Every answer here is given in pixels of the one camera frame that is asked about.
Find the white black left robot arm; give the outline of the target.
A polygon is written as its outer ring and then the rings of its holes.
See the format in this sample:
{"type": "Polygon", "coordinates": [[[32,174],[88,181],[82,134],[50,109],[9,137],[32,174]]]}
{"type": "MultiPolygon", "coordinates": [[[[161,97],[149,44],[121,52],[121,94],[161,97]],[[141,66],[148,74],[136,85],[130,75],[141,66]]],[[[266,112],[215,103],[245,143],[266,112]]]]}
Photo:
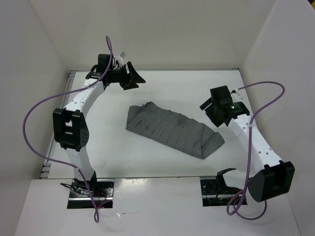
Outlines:
{"type": "Polygon", "coordinates": [[[98,191],[96,172],[92,168],[86,145],[89,130],[86,115],[97,98],[111,83],[118,83],[124,90],[135,89],[146,81],[135,71],[131,62],[106,70],[108,63],[94,65],[86,75],[82,91],[62,109],[53,111],[54,139],[67,153],[75,166],[73,189],[79,189],[86,196],[98,191]]]}

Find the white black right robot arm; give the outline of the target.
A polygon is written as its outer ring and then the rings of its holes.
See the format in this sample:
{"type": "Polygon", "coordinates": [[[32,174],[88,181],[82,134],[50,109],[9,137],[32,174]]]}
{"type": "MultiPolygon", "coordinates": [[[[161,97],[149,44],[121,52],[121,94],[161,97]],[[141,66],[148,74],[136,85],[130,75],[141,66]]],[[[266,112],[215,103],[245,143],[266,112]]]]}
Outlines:
{"type": "Polygon", "coordinates": [[[215,126],[225,124],[230,128],[245,148],[249,147],[249,138],[252,139],[251,163],[255,174],[249,178],[248,190],[255,201],[262,202],[290,190],[295,167],[290,161],[284,162],[258,128],[250,124],[250,112],[242,101],[233,102],[229,98],[225,105],[220,105],[209,98],[200,109],[215,126]]]}

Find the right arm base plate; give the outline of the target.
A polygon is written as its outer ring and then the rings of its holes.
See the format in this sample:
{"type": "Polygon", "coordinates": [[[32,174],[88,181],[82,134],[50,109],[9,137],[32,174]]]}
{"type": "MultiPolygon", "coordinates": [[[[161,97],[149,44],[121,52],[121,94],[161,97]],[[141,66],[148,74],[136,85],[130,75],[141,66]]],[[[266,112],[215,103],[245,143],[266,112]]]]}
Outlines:
{"type": "Polygon", "coordinates": [[[240,191],[235,187],[219,187],[215,177],[201,178],[200,187],[203,207],[227,206],[230,199],[240,191]]]}

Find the grey pleated skirt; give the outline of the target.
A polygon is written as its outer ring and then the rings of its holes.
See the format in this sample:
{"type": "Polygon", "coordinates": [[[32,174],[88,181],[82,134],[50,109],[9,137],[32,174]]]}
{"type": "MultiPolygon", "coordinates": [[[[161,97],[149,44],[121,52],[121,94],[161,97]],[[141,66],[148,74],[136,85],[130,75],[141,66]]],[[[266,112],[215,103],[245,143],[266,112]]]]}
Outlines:
{"type": "Polygon", "coordinates": [[[126,130],[202,160],[225,143],[207,125],[153,102],[129,107],[126,130]]]}

